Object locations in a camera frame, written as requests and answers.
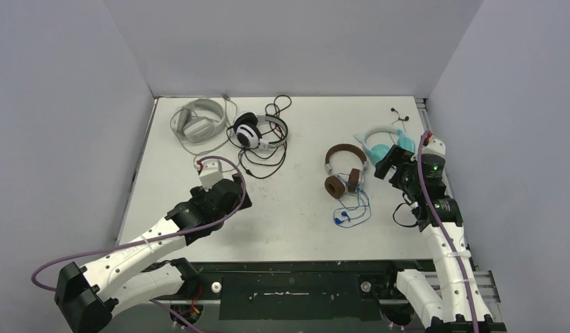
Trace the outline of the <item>teal cat-ear headphones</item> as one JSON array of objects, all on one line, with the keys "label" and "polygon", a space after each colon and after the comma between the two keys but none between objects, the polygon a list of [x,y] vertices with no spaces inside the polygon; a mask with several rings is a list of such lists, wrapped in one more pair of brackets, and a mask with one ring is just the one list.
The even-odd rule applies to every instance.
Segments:
[{"label": "teal cat-ear headphones", "polygon": [[[371,136],[381,133],[386,133],[390,137],[390,141],[377,142],[374,145],[368,143]],[[375,126],[367,131],[355,133],[354,138],[361,145],[363,152],[373,165],[376,165],[387,156],[393,144],[412,153],[414,153],[416,149],[415,142],[404,130],[391,125]]]}]

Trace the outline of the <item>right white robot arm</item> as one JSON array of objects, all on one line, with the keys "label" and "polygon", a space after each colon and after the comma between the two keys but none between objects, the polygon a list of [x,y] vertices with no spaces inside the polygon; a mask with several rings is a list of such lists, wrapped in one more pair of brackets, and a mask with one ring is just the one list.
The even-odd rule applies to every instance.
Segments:
[{"label": "right white robot arm", "polygon": [[395,169],[389,182],[408,199],[440,285],[435,291],[423,272],[401,268],[384,276],[383,287],[391,296],[405,296],[425,332],[506,332],[506,325],[491,314],[474,277],[460,208],[442,179],[445,163],[442,153],[429,145],[416,153],[394,145],[377,163],[376,178]]}]

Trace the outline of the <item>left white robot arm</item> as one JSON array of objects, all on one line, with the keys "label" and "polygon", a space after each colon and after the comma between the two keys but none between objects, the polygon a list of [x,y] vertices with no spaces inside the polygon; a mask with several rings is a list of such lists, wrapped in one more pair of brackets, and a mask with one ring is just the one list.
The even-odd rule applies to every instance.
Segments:
[{"label": "left white robot arm", "polygon": [[157,260],[222,228],[224,222],[251,207],[245,181],[235,173],[210,189],[190,191],[155,225],[107,255],[81,266],[60,269],[54,300],[72,332],[100,332],[118,314],[160,296],[190,298],[198,290],[196,270],[185,259],[173,259],[152,271]]}]

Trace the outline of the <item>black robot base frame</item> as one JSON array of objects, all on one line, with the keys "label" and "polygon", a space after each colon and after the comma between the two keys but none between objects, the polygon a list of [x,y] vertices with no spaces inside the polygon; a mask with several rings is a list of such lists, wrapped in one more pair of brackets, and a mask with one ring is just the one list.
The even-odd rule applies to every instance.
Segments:
[{"label": "black robot base frame", "polygon": [[223,321],[412,318],[414,308],[400,292],[405,282],[399,274],[408,270],[421,271],[443,296],[429,259],[195,262],[193,267],[193,281],[159,299],[195,308],[217,305]]}]

